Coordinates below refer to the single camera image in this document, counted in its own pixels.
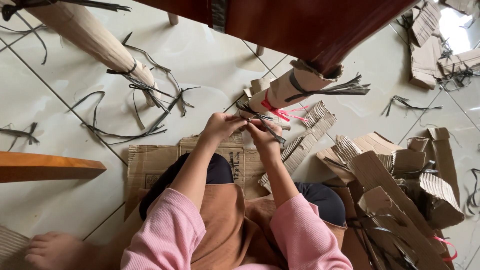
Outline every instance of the pink sweater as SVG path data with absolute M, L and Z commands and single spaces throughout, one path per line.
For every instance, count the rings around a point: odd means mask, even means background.
M 282 204 L 270 227 L 288 268 L 299 270 L 352 270 L 337 241 L 318 216 L 318 208 L 301 195 Z M 205 225 L 195 205 L 181 193 L 166 189 L 125 249 L 121 269 L 186 270 L 192 253 L 205 235 Z M 247 264 L 236 270 L 278 270 Z

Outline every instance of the hand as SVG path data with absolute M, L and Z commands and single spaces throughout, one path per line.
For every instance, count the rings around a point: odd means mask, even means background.
M 208 119 L 200 139 L 218 146 L 222 140 L 228 139 L 235 130 L 246 124 L 247 120 L 240 116 L 216 112 Z
M 265 122 L 278 136 L 282 135 L 281 127 L 269 120 L 265 120 Z M 246 125 L 246 129 L 252 135 L 253 144 L 257 147 L 263 164 L 267 161 L 280 159 L 280 143 L 265 128 L 260 119 L 251 119 Z

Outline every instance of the black pants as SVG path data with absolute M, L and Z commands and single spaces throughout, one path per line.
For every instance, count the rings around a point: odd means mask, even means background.
M 171 165 L 165 173 L 155 182 L 147 195 L 140 202 L 140 217 L 146 219 L 148 207 L 160 196 L 168 184 L 171 184 L 177 176 L 180 168 L 187 160 L 189 153 L 180 156 L 180 158 Z M 229 184 L 233 183 L 233 175 L 228 161 L 218 155 L 213 154 L 207 169 L 207 184 Z M 318 206 L 320 218 L 334 225 L 343 226 L 345 223 L 345 207 L 340 197 L 329 187 L 320 183 L 301 183 L 296 182 L 295 186 L 303 194 L 305 199 Z

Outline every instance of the brown apron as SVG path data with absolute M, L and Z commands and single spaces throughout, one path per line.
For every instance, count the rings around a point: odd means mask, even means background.
M 261 263 L 288 269 L 269 223 L 276 210 L 272 200 L 245 201 L 236 184 L 207 184 L 200 215 L 206 234 L 192 255 L 193 270 L 227 270 Z M 325 222 L 339 248 L 346 228 Z

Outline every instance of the red plastic strap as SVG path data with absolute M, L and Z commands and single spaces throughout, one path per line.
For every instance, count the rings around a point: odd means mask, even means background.
M 440 241 L 440 242 L 444 242 L 445 244 L 450 245 L 450 246 L 453 246 L 453 248 L 455 248 L 454 245 L 452 245 L 452 243 L 446 241 L 445 239 L 442 239 L 442 238 L 437 237 L 437 236 L 434 236 L 434 237 L 432 237 L 432 238 L 433 238 L 433 239 L 436 239 L 436 240 L 438 240 L 438 241 Z M 458 253 L 456 252 L 456 248 L 455 248 L 455 254 L 454 254 L 453 256 L 451 256 L 450 258 L 443 258 L 443 260 L 444 260 L 444 261 L 452 261 L 452 260 L 454 260 L 457 256 L 458 256 Z
M 262 100 L 261 104 L 262 104 L 265 108 L 267 108 L 267 110 L 268 110 L 269 112 L 273 113 L 274 115 L 280 117 L 281 119 L 283 119 L 283 120 L 285 120 L 285 121 L 287 121 L 287 122 L 290 122 L 290 119 L 288 119 L 287 116 L 300 119 L 300 120 L 302 120 L 302 121 L 304 121 L 304 122 L 307 122 L 307 121 L 308 121 L 308 119 L 305 119 L 305 118 L 303 118 L 303 117 L 289 114 L 289 112 L 302 110 L 302 109 L 308 108 L 308 106 L 301 107 L 301 108 L 298 108 L 298 109 L 293 109 L 293 110 L 280 110 L 280 109 L 274 108 L 274 107 L 272 107 L 272 105 L 270 105 L 270 102 L 268 102 L 267 95 L 268 95 L 268 89 L 265 91 L 265 100 Z

